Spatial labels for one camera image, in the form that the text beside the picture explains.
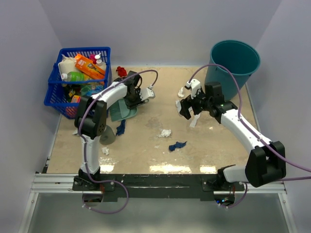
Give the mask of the white tissue ball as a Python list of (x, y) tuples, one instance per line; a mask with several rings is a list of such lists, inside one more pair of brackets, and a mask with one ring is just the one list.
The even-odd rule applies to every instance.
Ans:
[(179, 98), (184, 98), (184, 87), (181, 87), (180, 90), (178, 91), (178, 97)]

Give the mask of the green plastic dustpan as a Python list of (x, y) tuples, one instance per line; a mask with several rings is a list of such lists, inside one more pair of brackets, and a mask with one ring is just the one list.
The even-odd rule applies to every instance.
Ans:
[(124, 119), (135, 117), (137, 108), (129, 109), (124, 99), (118, 100), (109, 108), (111, 121), (122, 121)]

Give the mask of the white twisted paper strip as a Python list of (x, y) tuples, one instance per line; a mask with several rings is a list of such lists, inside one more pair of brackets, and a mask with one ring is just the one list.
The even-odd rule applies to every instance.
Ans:
[(190, 127), (191, 127), (191, 128), (195, 128), (195, 126), (196, 126), (196, 124), (197, 124), (197, 121), (198, 121), (198, 119), (200, 118), (200, 115), (201, 115), (201, 114), (197, 114), (197, 115), (194, 115), (194, 116), (193, 116), (193, 120), (192, 120), (191, 123), (190, 123)]

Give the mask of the red paper scrap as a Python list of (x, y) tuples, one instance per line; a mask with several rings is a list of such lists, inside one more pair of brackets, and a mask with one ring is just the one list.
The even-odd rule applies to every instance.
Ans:
[(123, 78), (127, 76), (127, 71), (124, 67), (118, 66), (116, 68), (116, 73), (119, 77)]

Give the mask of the white paper wad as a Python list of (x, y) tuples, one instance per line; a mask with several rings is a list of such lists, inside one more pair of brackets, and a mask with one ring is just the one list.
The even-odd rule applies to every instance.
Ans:
[(167, 138), (171, 135), (172, 131), (171, 130), (165, 130), (163, 129), (161, 133), (158, 135), (159, 138)]

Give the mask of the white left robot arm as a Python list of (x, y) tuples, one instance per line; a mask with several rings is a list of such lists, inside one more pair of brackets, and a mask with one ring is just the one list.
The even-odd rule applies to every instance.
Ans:
[(78, 171), (84, 178), (84, 186), (89, 190), (100, 187), (101, 179), (98, 149), (100, 137), (106, 129), (107, 110), (119, 100), (123, 100), (126, 110), (143, 105), (155, 97), (154, 84), (142, 89), (141, 72), (130, 71), (125, 78), (117, 78), (103, 91), (91, 96), (82, 96), (77, 108), (74, 126), (82, 143), (82, 162)]

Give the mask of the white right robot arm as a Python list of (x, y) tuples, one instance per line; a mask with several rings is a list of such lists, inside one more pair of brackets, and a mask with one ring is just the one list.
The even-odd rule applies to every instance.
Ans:
[(259, 133), (242, 115), (231, 101), (225, 101), (221, 84), (205, 84), (194, 79), (185, 85), (191, 94), (180, 101), (180, 115), (190, 119), (190, 110), (195, 115), (209, 112), (218, 123), (230, 130), (249, 153), (245, 166), (230, 165), (217, 171), (215, 187), (223, 191), (231, 188), (234, 182), (249, 183), (260, 187), (278, 181), (286, 176), (284, 162), (285, 148), (279, 142), (272, 142)]

